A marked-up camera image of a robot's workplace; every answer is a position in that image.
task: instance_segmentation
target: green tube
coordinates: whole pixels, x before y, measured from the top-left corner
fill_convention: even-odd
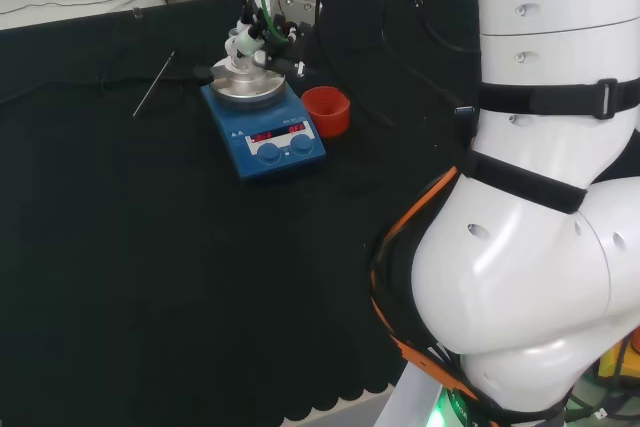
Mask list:
[[[269,15],[269,8],[267,7],[267,2],[266,0],[260,0],[262,2],[262,12],[264,13],[264,18],[267,21],[267,26],[269,27],[269,31],[271,32],[271,34],[273,35],[273,37],[282,43],[286,43],[289,42],[287,39],[285,39],[280,32],[278,32],[278,29],[276,29],[276,26],[273,25],[273,21],[271,20],[271,16]]]

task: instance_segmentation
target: gray floor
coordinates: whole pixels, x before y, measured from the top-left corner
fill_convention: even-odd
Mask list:
[[[574,389],[574,395],[579,399],[588,402],[590,404],[598,403],[604,396],[605,389],[588,382],[587,380],[580,380]],[[571,408],[576,407],[575,404],[569,404]],[[640,398],[631,399],[624,409],[618,412],[621,415],[640,415]],[[589,419],[581,420],[575,423],[571,423],[576,427],[631,427],[640,426],[640,421],[636,422],[620,422],[617,420],[611,420],[604,418],[598,420],[593,416]]]

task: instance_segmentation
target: black table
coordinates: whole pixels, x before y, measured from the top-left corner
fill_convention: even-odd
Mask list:
[[[475,42],[476,0],[426,1],[441,33]],[[176,46],[212,64],[238,11],[204,0],[1,32],[0,98],[153,77]],[[274,427],[397,380],[365,250],[448,168],[451,109],[381,49],[378,0],[327,12],[338,70],[395,127],[354,107],[319,165],[240,182],[195,87],[163,83],[136,121],[148,81],[48,85],[0,108],[4,425]],[[390,15],[407,62],[472,99],[478,59],[425,38],[404,0]]]

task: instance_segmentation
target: red cup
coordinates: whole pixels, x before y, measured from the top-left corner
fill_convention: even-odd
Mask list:
[[[337,137],[349,128],[349,99],[335,87],[316,87],[302,95],[302,103],[323,139]]]

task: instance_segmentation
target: metal rod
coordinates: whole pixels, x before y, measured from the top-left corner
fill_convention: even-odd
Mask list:
[[[142,102],[140,102],[140,105],[138,105],[138,108],[133,113],[133,118],[134,119],[138,115],[138,112],[140,112],[140,109],[142,109],[142,107],[144,106],[145,102],[147,101],[147,99],[149,98],[151,93],[155,90],[155,87],[158,84],[158,81],[160,80],[160,77],[162,76],[164,71],[167,69],[167,67],[169,67],[169,64],[171,63],[171,60],[173,60],[173,56],[175,54],[176,54],[175,50],[173,52],[171,52],[171,55],[169,56],[167,61],[164,63],[164,66],[162,67],[162,69],[160,69],[160,72],[158,73],[158,76],[155,78],[155,80],[153,81],[153,84],[151,84],[151,87],[149,87],[149,90],[147,90],[147,93],[145,94],[144,98],[142,99]]]

